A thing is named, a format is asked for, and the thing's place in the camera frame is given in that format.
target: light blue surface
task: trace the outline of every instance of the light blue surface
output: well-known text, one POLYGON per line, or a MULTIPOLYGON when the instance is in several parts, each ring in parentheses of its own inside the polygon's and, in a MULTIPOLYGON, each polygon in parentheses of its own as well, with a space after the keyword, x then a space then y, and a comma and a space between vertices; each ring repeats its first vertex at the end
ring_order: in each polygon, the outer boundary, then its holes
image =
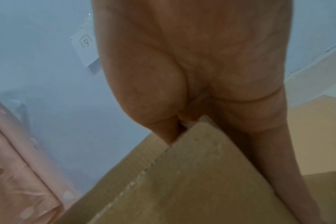
MULTIPOLYGON (((88 13, 88 0, 0 1, 0 94, 22 96, 32 131, 84 191, 148 134, 69 41, 88 13)), ((287 73, 336 45, 336 0, 296 0, 294 14, 287 73)))

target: skin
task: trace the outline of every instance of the skin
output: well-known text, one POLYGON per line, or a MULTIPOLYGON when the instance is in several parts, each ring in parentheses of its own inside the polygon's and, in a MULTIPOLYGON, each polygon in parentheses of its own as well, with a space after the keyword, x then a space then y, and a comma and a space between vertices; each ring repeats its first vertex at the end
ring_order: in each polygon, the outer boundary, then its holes
POLYGON ((208 115, 302 224, 323 223, 287 126, 292 0, 93 0, 99 54, 122 109, 171 144, 208 115))

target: brown cardboard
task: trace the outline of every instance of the brown cardboard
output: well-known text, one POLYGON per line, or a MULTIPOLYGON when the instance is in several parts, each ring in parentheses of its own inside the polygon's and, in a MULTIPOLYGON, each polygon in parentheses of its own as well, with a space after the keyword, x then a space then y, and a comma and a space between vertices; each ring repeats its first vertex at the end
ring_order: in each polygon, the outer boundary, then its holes
MULTIPOLYGON (((336 99, 321 97, 292 109, 289 126, 301 171, 313 174, 305 176, 307 186, 327 224, 336 224, 336 172, 324 173, 336 170, 336 99)), ((85 224, 95 214, 90 223, 206 223, 202 220, 207 217, 209 223, 282 223, 288 219, 295 223, 263 177, 238 156, 241 153, 234 145, 227 144, 223 133, 206 123, 197 129, 198 133, 188 131, 151 168, 150 163, 167 146, 150 134, 56 224, 85 224), (258 216, 263 212, 267 220, 258 216)))

